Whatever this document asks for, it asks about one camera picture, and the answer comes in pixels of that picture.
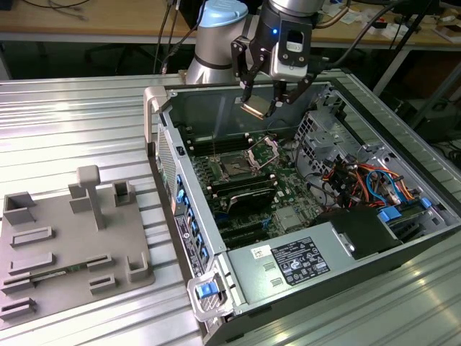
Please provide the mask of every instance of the workbench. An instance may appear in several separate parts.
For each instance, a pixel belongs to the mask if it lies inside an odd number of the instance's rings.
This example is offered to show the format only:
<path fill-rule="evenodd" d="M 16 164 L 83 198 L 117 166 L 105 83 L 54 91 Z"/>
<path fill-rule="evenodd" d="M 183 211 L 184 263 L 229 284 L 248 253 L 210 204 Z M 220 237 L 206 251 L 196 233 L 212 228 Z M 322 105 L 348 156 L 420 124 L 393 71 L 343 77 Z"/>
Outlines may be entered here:
<path fill-rule="evenodd" d="M 376 8 L 356 4 L 360 9 Z M 51 9 L 41 9 L 17 0 L 11 11 L 0 12 L 1 41 L 35 42 L 83 42 L 83 43 L 149 43 L 156 44 L 164 13 L 165 0 L 97 0 L 81 5 L 87 22 L 59 14 Z M 394 14 L 385 18 L 393 22 Z M 162 40 L 168 40 L 172 14 L 166 22 Z M 374 89 L 380 94 L 395 72 L 412 50 L 461 51 L 461 44 L 455 45 L 438 36 L 432 29 L 434 25 L 422 25 L 423 30 L 413 34 L 404 49 L 382 76 Z M 361 23 L 346 25 L 342 22 L 322 30 L 313 31 L 313 47 L 348 48 L 362 29 Z M 189 28 L 182 15 L 178 15 L 173 34 L 173 43 L 178 42 Z M 366 34 L 358 48 L 389 49 L 391 40 L 382 35 Z M 194 33 L 184 43 L 195 43 Z M 0 52 L 0 80 L 8 79 L 8 71 Z"/>
<path fill-rule="evenodd" d="M 363 84 L 341 80 L 459 200 L 461 176 Z M 153 285 L 0 331 L 5 345 L 202 344 L 143 137 L 143 91 L 177 85 L 177 75 L 6 81 L 0 85 L 0 198 L 27 190 L 62 195 L 79 166 L 97 164 L 107 185 L 128 179 L 140 206 Z M 248 333 L 229 346 L 459 345 L 461 234 L 404 266 Z"/>

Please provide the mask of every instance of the warning label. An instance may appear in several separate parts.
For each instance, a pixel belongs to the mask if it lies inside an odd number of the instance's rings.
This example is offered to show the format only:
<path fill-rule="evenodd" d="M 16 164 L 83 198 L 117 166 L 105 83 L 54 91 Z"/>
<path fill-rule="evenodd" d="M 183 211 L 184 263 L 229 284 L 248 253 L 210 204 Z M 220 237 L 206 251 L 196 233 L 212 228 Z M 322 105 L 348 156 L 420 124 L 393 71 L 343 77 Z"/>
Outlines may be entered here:
<path fill-rule="evenodd" d="M 273 248 L 272 254 L 291 286 L 330 271 L 310 237 Z"/>

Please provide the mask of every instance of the gray plastic tray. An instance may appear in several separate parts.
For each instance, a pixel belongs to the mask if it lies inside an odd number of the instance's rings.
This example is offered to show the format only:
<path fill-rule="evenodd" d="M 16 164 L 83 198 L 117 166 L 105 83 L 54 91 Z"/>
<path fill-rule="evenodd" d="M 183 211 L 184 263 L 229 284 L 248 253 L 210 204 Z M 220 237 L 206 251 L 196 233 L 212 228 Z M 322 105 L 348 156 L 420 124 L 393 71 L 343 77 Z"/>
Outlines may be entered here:
<path fill-rule="evenodd" d="M 69 188 L 75 198 L 32 201 L 26 192 L 5 196 L 0 329 L 154 281 L 143 222 L 127 182 L 97 190 L 102 229 L 89 198 L 85 200 L 88 191 L 78 185 Z M 83 208 L 71 207 L 70 201 L 77 199 Z M 9 222 L 9 210 L 14 225 Z"/>

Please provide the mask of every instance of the pcie slot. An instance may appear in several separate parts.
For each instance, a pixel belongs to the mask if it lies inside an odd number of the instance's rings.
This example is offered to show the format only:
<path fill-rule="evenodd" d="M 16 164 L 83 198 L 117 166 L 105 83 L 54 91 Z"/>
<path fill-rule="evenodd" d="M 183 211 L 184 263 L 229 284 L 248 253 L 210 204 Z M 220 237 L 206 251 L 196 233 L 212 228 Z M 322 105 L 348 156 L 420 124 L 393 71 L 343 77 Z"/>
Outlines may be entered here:
<path fill-rule="evenodd" d="M 262 223 L 258 222 L 258 223 L 254 223 L 249 226 L 240 227 L 239 229 L 232 229 L 230 231 L 224 231 L 223 233 L 221 233 L 221 236 L 223 238 L 233 238 L 236 236 L 241 236 L 242 234 L 245 234 L 248 232 L 258 231 L 260 229 L 262 229 Z"/>
<path fill-rule="evenodd" d="M 247 138 L 216 139 L 214 141 L 192 141 L 194 156 L 209 156 L 232 151 L 242 151 L 250 147 Z"/>
<path fill-rule="evenodd" d="M 233 182 L 224 182 L 219 185 L 211 185 L 212 192 L 216 195 L 222 196 L 227 195 L 234 191 L 245 190 L 248 188 L 259 189 L 262 187 L 272 186 L 275 181 L 275 176 L 273 178 L 269 176 L 258 176 L 251 177 L 247 179 L 241 179 Z"/>
<path fill-rule="evenodd" d="M 232 248 L 235 247 L 243 247 L 246 245 L 254 244 L 257 240 L 263 240 L 267 238 L 267 232 L 260 227 L 259 230 L 254 230 L 251 232 L 247 232 L 240 236 L 234 236 L 232 238 L 224 238 L 225 244 Z"/>

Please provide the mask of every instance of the barcode sticker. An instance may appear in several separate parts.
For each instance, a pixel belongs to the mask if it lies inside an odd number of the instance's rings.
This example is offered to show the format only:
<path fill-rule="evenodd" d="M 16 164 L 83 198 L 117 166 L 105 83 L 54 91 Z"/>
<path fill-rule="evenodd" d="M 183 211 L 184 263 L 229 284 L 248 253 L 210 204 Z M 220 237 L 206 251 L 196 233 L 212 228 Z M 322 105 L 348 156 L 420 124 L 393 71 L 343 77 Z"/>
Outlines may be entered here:
<path fill-rule="evenodd" d="M 272 254 L 271 247 L 269 245 L 264 245 L 262 247 L 255 247 L 254 249 L 251 249 L 251 253 L 253 254 L 253 257 L 255 260 Z"/>

